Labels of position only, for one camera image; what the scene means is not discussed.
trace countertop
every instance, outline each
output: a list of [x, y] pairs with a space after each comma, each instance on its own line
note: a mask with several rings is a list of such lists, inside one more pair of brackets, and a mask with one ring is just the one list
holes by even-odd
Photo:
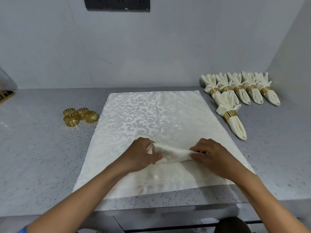
[[[110, 93], [199, 90], [200, 87], [28, 89], [0, 105], [0, 216], [42, 214], [68, 196], [80, 174], [96, 124], [68, 128], [66, 108], [101, 113]], [[281, 106], [252, 101], [239, 117], [248, 139], [239, 140], [216, 114], [255, 172], [279, 200], [311, 198], [311, 123], [299, 107], [279, 96]], [[105, 210], [242, 203], [235, 185], [219, 185], [105, 200]]]

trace white cloth napkin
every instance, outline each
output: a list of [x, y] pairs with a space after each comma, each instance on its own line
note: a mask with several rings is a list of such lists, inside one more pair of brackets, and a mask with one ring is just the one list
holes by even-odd
[[231, 85], [232, 81], [228, 81], [227, 75], [226, 74], [222, 75], [222, 73], [216, 74], [216, 80], [218, 82], [217, 86], [221, 92], [224, 89], [224, 87], [226, 87], [226, 86], [231, 87], [231, 90], [228, 90], [228, 91], [233, 92], [233, 98], [232, 98], [233, 99], [233, 105], [237, 106], [240, 102], [239, 102], [237, 95], [233, 91], [233, 87]]
[[216, 94], [220, 94], [220, 91], [216, 91], [214, 93], [210, 93], [210, 91], [213, 89], [213, 88], [217, 88], [219, 90], [219, 84], [216, 83], [216, 76], [215, 74], [207, 74], [206, 76], [205, 75], [201, 75], [201, 78], [203, 79], [204, 83], [205, 83], [205, 89], [204, 91], [207, 93], [207, 94], [210, 94], [213, 98], [213, 100], [216, 102], [216, 104], [218, 105], [217, 101], [215, 100], [215, 96]]
[[[200, 138], [212, 138], [253, 171], [199, 91], [113, 93], [100, 115], [73, 191], [100, 173], [140, 136], [185, 150]], [[219, 184], [232, 182], [193, 160], [163, 163], [128, 174], [105, 199]]]
[[[242, 74], [239, 73], [227, 73], [227, 77], [230, 81], [232, 81], [231, 86], [234, 89], [236, 86], [242, 86], [243, 87], [243, 83], [242, 83]], [[238, 97], [240, 98], [240, 100], [247, 105], [251, 104], [251, 99], [249, 98], [246, 90], [243, 88], [239, 89], [236, 94], [238, 95]]]
[[183, 162], [186, 160], [191, 160], [191, 154], [199, 153], [187, 149], [180, 149], [169, 145], [163, 145], [160, 143], [153, 143], [148, 146], [147, 153], [153, 154], [154, 152], [162, 153], [163, 156], [163, 158], [157, 161], [155, 164]]
[[[219, 107], [216, 110], [216, 112], [220, 116], [224, 116], [224, 114], [227, 111], [234, 110], [238, 112], [240, 109], [241, 105], [234, 106], [234, 91], [229, 90], [226, 92], [223, 92], [220, 97], [218, 98], [219, 101]], [[238, 116], [232, 116], [228, 119], [227, 123], [229, 124], [232, 132], [239, 137], [241, 140], [246, 140], [246, 131], [243, 127], [243, 124], [241, 123], [240, 119]]]
[[[272, 81], [269, 82], [268, 80], [268, 72], [266, 72], [265, 75], [262, 73], [255, 73], [255, 79], [257, 81], [256, 86], [259, 90], [263, 89], [264, 87], [269, 87], [272, 83]], [[263, 96], [267, 98], [267, 100], [273, 105], [279, 106], [281, 104], [274, 90], [266, 91]]]
[[[248, 86], [250, 85], [255, 85], [256, 86], [256, 79], [255, 75], [253, 73], [246, 73], [242, 71], [242, 85], [244, 89], [246, 90]], [[263, 103], [263, 98], [262, 95], [260, 94], [260, 91], [258, 88], [251, 89], [249, 91], [249, 95], [253, 99], [253, 101], [257, 104], [262, 104]]]

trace electrical outlet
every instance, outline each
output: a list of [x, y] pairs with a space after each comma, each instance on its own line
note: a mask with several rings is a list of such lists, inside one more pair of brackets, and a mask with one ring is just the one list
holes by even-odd
[[150, 0], [84, 0], [88, 11], [150, 11]]
[[84, 0], [88, 11], [108, 10], [107, 0]]

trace floral pattern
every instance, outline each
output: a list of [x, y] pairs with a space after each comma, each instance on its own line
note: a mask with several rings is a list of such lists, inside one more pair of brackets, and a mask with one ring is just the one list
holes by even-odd
[[[199, 91], [117, 93], [107, 99], [73, 191], [106, 168], [140, 136], [181, 149], [189, 149], [200, 138], [213, 138], [253, 171]], [[105, 198], [216, 184], [231, 182], [193, 160], [156, 164], [130, 173]]]

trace person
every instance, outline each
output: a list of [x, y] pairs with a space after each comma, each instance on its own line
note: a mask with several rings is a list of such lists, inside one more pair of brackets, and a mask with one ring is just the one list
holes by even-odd
[[[162, 158], [159, 153], [148, 154], [153, 143], [138, 138], [107, 168], [45, 212], [20, 232], [75, 233], [84, 220], [95, 210], [110, 189], [130, 172], [136, 172]], [[192, 154], [193, 160], [209, 168], [220, 177], [233, 181], [247, 197], [270, 233], [310, 233], [264, 186], [260, 178], [241, 164], [226, 148], [212, 139], [200, 139], [190, 148], [201, 154]], [[220, 232], [251, 232], [238, 218], [220, 220], [215, 228]]]

